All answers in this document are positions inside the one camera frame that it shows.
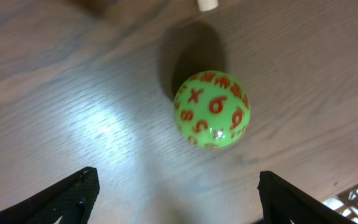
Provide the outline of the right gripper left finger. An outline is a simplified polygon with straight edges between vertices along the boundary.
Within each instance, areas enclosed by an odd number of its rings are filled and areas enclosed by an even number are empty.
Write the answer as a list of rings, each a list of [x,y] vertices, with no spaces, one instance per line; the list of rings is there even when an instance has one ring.
[[[87,224],[99,190],[97,169],[84,167],[30,198],[0,211],[0,223]]]

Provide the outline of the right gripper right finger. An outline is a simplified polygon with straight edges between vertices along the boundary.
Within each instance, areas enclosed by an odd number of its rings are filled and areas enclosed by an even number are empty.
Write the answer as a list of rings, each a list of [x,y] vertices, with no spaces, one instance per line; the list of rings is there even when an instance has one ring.
[[[258,184],[263,224],[353,224],[271,171],[262,171]]]

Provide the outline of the green ball with red symbols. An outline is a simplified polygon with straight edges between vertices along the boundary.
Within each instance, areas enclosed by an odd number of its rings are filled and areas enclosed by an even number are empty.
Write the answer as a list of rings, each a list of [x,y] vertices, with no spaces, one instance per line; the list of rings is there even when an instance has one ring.
[[[174,120],[181,135],[198,147],[224,148],[245,133],[250,101],[240,81],[209,70],[185,80],[173,99]]]

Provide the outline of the wooden rattle drum toy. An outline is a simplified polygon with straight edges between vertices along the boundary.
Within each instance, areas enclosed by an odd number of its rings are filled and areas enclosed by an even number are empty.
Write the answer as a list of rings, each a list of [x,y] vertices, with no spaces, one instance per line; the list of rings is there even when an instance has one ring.
[[[219,6],[218,0],[196,0],[196,2],[201,12],[210,11]]]

